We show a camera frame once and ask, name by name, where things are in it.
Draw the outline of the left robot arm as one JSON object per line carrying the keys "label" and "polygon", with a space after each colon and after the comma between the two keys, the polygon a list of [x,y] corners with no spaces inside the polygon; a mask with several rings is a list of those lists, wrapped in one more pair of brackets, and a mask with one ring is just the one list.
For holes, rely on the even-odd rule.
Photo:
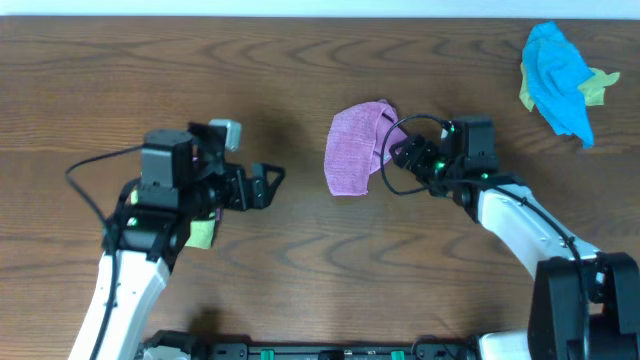
{"label": "left robot arm", "polygon": [[206,355],[192,341],[146,350],[139,342],[180,252],[187,246],[210,248],[223,211],[268,207],[285,178],[282,167],[255,163],[247,172],[226,161],[225,153],[238,148],[241,131],[236,121],[214,119],[145,134],[136,148],[139,177],[123,186],[110,216],[98,216],[103,254],[71,358]]}

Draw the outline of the blue crumpled cloth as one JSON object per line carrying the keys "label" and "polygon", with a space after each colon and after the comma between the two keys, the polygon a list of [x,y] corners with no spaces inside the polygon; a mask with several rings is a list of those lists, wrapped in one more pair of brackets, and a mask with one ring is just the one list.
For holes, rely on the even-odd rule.
{"label": "blue crumpled cloth", "polygon": [[557,135],[574,135],[585,148],[595,144],[579,86],[594,76],[579,50],[555,22],[534,26],[522,50],[527,89]]}

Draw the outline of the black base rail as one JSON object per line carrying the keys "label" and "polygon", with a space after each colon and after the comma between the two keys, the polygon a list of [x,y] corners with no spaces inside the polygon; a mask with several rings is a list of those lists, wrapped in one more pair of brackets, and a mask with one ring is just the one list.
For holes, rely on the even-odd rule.
{"label": "black base rail", "polygon": [[138,360],[477,360],[468,341],[425,336],[413,343],[258,342],[247,335],[201,337],[162,330],[139,344]]}

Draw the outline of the folded green cloth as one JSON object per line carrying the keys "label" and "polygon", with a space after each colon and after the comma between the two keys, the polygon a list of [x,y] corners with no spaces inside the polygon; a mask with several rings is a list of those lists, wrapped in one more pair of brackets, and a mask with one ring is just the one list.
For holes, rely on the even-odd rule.
{"label": "folded green cloth", "polygon": [[218,210],[194,216],[188,211],[144,204],[142,191],[130,195],[122,247],[164,256],[177,255],[184,247],[212,247]]}

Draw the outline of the purple microfiber cloth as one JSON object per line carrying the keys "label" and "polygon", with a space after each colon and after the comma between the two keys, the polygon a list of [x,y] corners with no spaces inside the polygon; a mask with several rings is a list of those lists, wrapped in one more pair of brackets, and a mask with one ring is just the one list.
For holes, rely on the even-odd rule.
{"label": "purple microfiber cloth", "polygon": [[370,175],[390,159],[389,148],[407,138],[396,127],[396,110],[386,100],[365,102],[337,113],[332,121],[325,150],[324,173],[333,196],[362,196],[368,193]]}

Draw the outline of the yellow-green crumpled cloth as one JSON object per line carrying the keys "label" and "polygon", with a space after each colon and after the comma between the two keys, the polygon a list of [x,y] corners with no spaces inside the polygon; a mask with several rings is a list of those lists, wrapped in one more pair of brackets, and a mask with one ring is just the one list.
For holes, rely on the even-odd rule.
{"label": "yellow-green crumpled cloth", "polygon": [[[519,99],[524,107],[532,112],[535,102],[528,91],[527,72],[523,63],[520,64],[522,82],[519,92]],[[619,72],[605,73],[603,70],[591,68],[594,75],[578,86],[579,91],[585,98],[586,106],[602,106],[606,88],[616,84],[620,78]]]}

